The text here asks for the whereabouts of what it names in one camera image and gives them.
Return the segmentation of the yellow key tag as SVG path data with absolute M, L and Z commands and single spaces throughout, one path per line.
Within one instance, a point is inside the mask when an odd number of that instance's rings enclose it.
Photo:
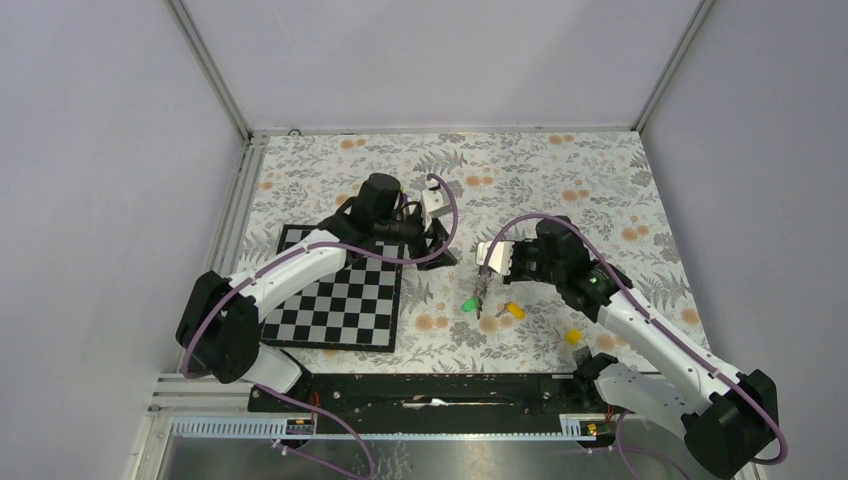
M 505 303 L 501 309 L 496 313 L 496 317 L 501 317 L 503 315 L 509 314 L 518 320 L 523 320 L 526 318 L 526 312 L 523 308 L 513 302 Z

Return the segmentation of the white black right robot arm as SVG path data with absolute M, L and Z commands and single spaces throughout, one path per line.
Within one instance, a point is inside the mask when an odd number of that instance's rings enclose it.
M 534 238 L 505 240 L 508 227 L 527 219 L 536 222 Z M 573 386 L 583 410 L 612 404 L 638 414 L 680 438 L 721 479 L 749 463 L 787 459 L 775 382 L 761 370 L 742 372 L 684 335 L 568 218 L 521 215 L 477 256 L 482 273 L 494 271 L 506 284 L 554 286 L 567 306 L 624 338 L 661 375 L 647 377 L 610 355 L 592 358 Z

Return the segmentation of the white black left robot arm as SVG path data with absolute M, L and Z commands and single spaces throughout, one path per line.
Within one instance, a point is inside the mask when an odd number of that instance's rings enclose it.
M 295 246 L 258 267 L 223 276 L 213 270 L 194 283 L 175 338 L 184 354 L 186 379 L 214 377 L 221 384 L 246 381 L 271 389 L 288 411 L 309 401 L 305 368 L 291 355 L 263 344 L 260 323 L 309 284 L 365 258 L 421 270 L 453 266 L 448 248 L 459 225 L 448 183 L 430 173 L 405 213 L 400 182 L 371 174 Z

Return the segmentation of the green key tag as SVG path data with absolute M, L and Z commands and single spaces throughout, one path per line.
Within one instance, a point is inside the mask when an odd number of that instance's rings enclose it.
M 481 312 L 481 301 L 479 297 L 472 297 L 465 301 L 461 305 L 461 311 L 464 313 L 473 312 L 475 315 L 479 315 Z

